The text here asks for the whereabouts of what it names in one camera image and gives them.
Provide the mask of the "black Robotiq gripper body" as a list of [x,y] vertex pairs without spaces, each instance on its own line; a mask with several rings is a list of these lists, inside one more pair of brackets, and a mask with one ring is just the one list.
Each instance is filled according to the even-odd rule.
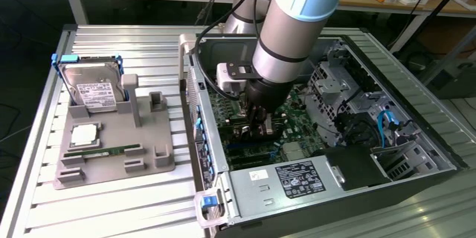
[[265,110],[277,110],[292,90],[293,82],[275,83],[265,79],[247,81],[245,95],[248,103]]

